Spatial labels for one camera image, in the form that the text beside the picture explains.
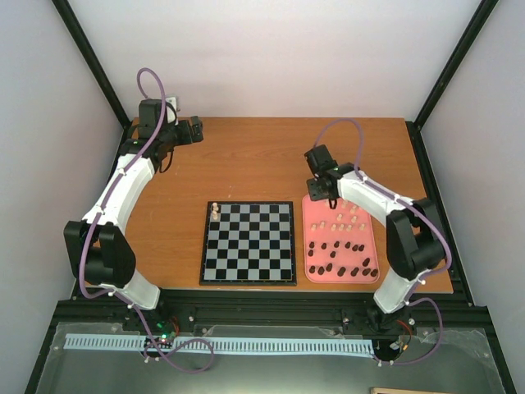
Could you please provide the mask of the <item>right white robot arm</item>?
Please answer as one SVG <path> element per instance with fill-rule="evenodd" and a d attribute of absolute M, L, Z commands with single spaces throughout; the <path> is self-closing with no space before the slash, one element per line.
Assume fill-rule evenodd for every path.
<path fill-rule="evenodd" d="M 396 194 L 368 177 L 356 163 L 338 164 L 324 144 L 304 157 L 313 174 L 307 180 L 313 200 L 326 199 L 331 208 L 340 199 L 355 203 L 386 229 L 390 268 L 373 296 L 382 313 L 402 309 L 427 277 L 450 268 L 452 253 L 433 202 Z"/>

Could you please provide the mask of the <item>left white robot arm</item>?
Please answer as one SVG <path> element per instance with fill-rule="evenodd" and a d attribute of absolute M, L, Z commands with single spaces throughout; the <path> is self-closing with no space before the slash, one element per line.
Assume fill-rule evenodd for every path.
<path fill-rule="evenodd" d="M 203 140 L 203 123 L 193 116 L 178 117 L 179 100 L 147 98 L 139 104 L 139 122 L 118 150 L 116 168 L 95 205 L 79 221 L 64 228 L 71 270 L 80 286 L 93 285 L 108 296 L 120 296 L 130 307 L 142 309 L 141 318 L 152 330 L 162 330 L 171 311 L 160 299 L 160 289 L 137 269 L 135 253 L 125 233 L 130 215 L 145 186 L 167 166 L 174 148 Z"/>

